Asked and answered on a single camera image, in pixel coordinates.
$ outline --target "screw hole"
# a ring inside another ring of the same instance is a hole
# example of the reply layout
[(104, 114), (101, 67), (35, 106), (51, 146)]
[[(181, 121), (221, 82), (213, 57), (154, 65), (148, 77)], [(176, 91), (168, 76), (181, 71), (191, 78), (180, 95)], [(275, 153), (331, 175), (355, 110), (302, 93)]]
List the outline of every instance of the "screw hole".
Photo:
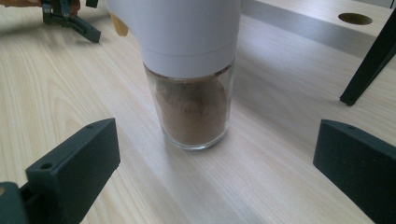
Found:
[(366, 17), (358, 13), (342, 13), (338, 15), (338, 18), (341, 21), (355, 25), (368, 25), (373, 22), (370, 17)]
[(52, 164), (51, 163), (45, 163), (45, 164), (43, 164), (40, 168), (42, 169), (42, 170), (47, 170), (47, 169), (49, 169), (49, 168), (51, 168), (52, 167)]

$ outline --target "light wood grain surface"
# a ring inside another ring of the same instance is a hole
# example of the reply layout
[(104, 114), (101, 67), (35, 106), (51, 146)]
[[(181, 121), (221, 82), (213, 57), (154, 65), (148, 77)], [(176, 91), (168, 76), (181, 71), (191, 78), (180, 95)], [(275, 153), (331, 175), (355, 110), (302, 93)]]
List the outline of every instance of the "light wood grain surface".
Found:
[[(343, 12), (374, 20), (339, 21)], [(92, 44), (42, 22), (40, 8), (0, 7), (0, 181), (83, 126), (116, 118), (121, 164), (83, 223), (372, 223), (312, 164), (321, 119), (396, 146), (396, 61), (361, 99), (338, 101), (391, 13), (353, 1), (247, 2), (231, 125), (203, 151), (166, 141), (138, 44), (117, 36), (105, 3), (79, 16)]]

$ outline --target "coffee grounds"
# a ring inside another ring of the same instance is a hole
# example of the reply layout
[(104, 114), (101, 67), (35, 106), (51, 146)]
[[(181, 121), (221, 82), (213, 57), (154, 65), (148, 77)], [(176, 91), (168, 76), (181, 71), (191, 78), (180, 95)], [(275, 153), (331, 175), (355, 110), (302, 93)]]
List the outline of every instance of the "coffee grounds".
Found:
[(227, 96), (219, 77), (177, 79), (147, 71), (155, 78), (153, 93), (164, 132), (185, 146), (199, 146), (225, 131)]

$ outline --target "black bracket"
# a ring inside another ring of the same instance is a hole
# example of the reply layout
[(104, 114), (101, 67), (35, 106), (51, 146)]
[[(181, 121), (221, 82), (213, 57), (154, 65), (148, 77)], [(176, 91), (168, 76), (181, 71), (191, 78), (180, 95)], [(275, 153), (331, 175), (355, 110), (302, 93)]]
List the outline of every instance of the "black bracket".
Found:
[(396, 9), (347, 85), (340, 101), (354, 105), (388, 62), (396, 54)]
[(119, 164), (115, 120), (87, 125), (27, 168), (21, 189), (0, 183), (0, 223), (77, 224)]
[[(101, 32), (84, 21), (79, 16), (72, 17), (69, 11), (71, 0), (53, 1), (53, 9), (50, 0), (42, 1), (43, 21), (46, 24), (58, 24), (65, 28), (71, 28), (93, 43), (99, 43)], [(87, 7), (97, 7), (98, 0), (88, 0)]]
[(325, 119), (314, 165), (375, 223), (396, 223), (396, 147)]

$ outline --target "glass jar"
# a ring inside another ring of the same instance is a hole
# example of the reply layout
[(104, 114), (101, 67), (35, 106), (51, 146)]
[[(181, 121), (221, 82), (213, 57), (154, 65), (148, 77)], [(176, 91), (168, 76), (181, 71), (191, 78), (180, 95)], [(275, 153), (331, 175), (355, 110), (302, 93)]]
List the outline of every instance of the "glass jar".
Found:
[(227, 131), (233, 91), (234, 62), (215, 74), (173, 78), (145, 66), (164, 135), (177, 147), (203, 149)]

